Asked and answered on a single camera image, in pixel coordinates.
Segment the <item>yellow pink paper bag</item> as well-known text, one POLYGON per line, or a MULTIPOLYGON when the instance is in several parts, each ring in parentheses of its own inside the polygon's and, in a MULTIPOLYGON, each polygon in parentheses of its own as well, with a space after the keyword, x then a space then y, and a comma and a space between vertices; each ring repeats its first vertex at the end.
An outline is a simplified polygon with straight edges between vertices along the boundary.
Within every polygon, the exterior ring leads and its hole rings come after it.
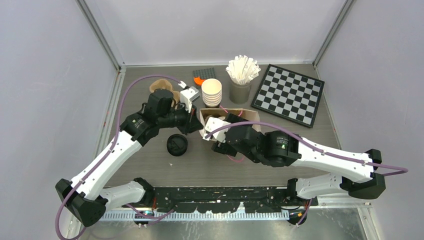
MULTIPOLYGON (((259 113, 255 110, 249 110, 244 108, 223 108, 223 107, 213 107, 213 108, 202 108, 199 111, 200 122, 203 125, 203 129, 199 131, 201 137, 203 138, 208 134, 212 129, 207 128, 207 123, 210 118, 218 119, 218 123, 214 125, 221 127, 221 122, 227 122, 229 124, 238 123, 238 122, 258 122, 260 120, 259 113)), ((216 133, 214 133, 208 140, 214 142, 212 145, 212 150, 214 152, 226 155, 230 160, 236 163, 241 163, 245 156, 243 155, 240 159, 236 159, 237 156, 236 150, 232 148, 227 143, 219 142, 215 139, 216 133)))

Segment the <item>stack of paper cups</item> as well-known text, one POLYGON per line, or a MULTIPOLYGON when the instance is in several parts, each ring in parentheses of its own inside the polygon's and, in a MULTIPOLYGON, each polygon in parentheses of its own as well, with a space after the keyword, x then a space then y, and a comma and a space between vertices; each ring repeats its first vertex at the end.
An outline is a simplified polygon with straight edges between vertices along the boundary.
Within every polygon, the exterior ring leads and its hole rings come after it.
POLYGON ((222 100, 222 83, 215 79, 206 79, 201 85, 202 100, 208 108, 216 108, 222 100))

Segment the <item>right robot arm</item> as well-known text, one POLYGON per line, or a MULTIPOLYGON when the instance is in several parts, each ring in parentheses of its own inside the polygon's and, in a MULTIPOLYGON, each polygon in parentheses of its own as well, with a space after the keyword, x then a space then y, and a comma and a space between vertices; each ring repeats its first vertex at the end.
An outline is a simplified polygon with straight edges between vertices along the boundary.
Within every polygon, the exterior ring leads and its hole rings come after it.
POLYGON ((321 195, 347 193, 363 200, 377 199, 386 190, 385 177, 376 172, 381 152, 343 151, 317 144, 297 134, 268 124, 274 131, 262 133, 255 121, 229 123, 210 117, 204 127, 204 140, 216 141, 216 152, 235 156, 241 153, 254 163, 274 168, 307 167, 326 173, 311 178, 292 178, 285 198, 291 205, 321 195))

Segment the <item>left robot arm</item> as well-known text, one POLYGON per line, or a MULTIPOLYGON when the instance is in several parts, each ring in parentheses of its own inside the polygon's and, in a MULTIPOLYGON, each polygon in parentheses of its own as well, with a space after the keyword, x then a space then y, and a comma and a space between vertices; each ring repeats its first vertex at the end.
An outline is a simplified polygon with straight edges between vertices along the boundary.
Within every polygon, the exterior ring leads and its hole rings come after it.
POLYGON ((177 128, 184 135, 201 130, 203 125, 193 105, 199 96, 198 89, 189 87, 180 92, 180 101, 175 102, 170 90, 155 90, 141 110, 125 118, 110 144, 89 166, 71 180, 58 181, 55 189, 60 199, 84 227, 94 225, 114 208, 132 203, 141 207, 152 204, 155 190, 141 177, 116 187, 105 185, 160 129, 177 128))

